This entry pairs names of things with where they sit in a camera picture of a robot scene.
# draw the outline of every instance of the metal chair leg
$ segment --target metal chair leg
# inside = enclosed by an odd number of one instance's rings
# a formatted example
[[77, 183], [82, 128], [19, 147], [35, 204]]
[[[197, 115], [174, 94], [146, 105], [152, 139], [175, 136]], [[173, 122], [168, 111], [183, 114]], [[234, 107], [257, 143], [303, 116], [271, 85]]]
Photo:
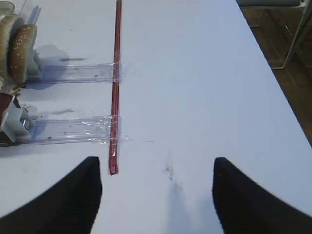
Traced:
[[264, 9], [261, 12], [261, 17], [260, 17], [259, 23], [257, 25], [250, 25], [249, 27], [251, 27], [251, 28], [258, 28], [258, 27], [260, 27], [261, 22], [262, 22], [262, 18], [263, 18], [263, 12], [264, 12]]
[[301, 24], [302, 24], [302, 21], [303, 21], [303, 18], [304, 18], [304, 14], [302, 14], [302, 17], [300, 19], [300, 22], [298, 24], [298, 27], [297, 27], [297, 31], [296, 33], [294, 34], [293, 38], [292, 38], [292, 43], [288, 49], [288, 52], [287, 52], [287, 55], [285, 57], [285, 60], [283, 62], [283, 65], [281, 67], [271, 67], [272, 70], [280, 70], [280, 69], [284, 69], [286, 67], [286, 65], [288, 64], [289, 60], [292, 58], [293, 54], [294, 54], [294, 51], [293, 51], [293, 47], [296, 43], [296, 39], [298, 37], [298, 34], [300, 32], [300, 29], [301, 29]]

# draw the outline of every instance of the table surface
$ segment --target table surface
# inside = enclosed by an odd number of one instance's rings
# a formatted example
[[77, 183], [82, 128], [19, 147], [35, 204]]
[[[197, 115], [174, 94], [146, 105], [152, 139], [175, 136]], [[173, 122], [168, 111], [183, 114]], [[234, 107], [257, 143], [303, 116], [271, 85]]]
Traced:
[[[34, 3], [44, 64], [113, 61], [115, 0]], [[235, 0], [123, 0], [121, 56], [120, 127], [132, 141], [120, 144], [119, 174], [108, 175], [107, 144], [0, 148], [0, 215], [87, 156], [102, 171], [93, 234], [223, 233], [211, 195], [220, 156], [312, 215], [311, 147]], [[108, 115], [111, 85], [30, 86], [20, 102], [43, 119]]]

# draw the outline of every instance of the wooden floor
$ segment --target wooden floor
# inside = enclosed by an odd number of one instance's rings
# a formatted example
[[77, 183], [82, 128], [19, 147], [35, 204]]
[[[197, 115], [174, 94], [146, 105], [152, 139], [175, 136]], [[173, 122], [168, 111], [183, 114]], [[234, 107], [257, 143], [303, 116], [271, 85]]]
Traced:
[[[243, 14], [249, 25], [257, 25], [261, 16], [261, 10], [243, 10]], [[281, 16], [279, 12], [277, 14], [275, 11], [265, 11], [260, 27], [252, 29], [260, 48], [271, 66], [282, 65], [282, 59], [289, 47], [290, 36], [288, 35], [290, 34], [285, 28], [279, 26], [278, 21], [280, 21], [280, 17], [283, 20], [290, 20], [289, 30], [294, 30], [300, 20], [300, 14], [301, 12], [289, 11], [283, 12]], [[307, 46], [303, 47], [307, 54], [311, 54], [309, 50], [312, 46], [310, 44], [308, 41], [306, 42]], [[299, 57], [294, 56], [285, 69], [274, 70], [273, 72], [312, 146], [311, 69], [306, 68]]]

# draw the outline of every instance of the red straw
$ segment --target red straw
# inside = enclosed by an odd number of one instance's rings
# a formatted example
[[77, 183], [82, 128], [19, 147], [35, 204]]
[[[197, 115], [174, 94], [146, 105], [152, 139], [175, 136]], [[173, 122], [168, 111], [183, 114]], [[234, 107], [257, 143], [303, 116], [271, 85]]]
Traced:
[[118, 173], [118, 119], [119, 119], [119, 66], [120, 66], [120, 34], [121, 34], [121, 0], [116, 2], [115, 48], [114, 48], [114, 74], [112, 88], [112, 120], [109, 145], [109, 172]]

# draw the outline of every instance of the white table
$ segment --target white table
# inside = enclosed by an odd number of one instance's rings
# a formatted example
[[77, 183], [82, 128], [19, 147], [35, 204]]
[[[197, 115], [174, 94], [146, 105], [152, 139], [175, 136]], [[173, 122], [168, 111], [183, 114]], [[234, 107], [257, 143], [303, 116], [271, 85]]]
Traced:
[[[61, 2], [64, 18], [85, 13], [91, 26], [73, 22], [75, 32], [68, 31], [67, 20], [62, 25], [53, 14]], [[45, 51], [51, 42], [63, 51], [69, 46], [71, 58], [111, 62], [115, 1], [93, 2], [87, 8], [80, 0], [38, 1], [44, 9], [37, 47]], [[121, 130], [133, 141], [120, 144], [119, 174], [108, 175], [108, 145], [2, 148], [1, 215], [44, 192], [87, 156], [99, 156], [102, 169], [94, 234], [222, 233], [211, 196], [219, 156], [312, 215], [311, 147], [234, 0], [123, 0], [121, 53], [131, 67], [120, 87]], [[87, 86], [94, 92], [82, 98]], [[109, 114], [110, 89], [59, 84], [24, 90], [20, 101], [31, 102], [45, 118], [69, 107], [75, 111], [62, 117], [88, 117]]]

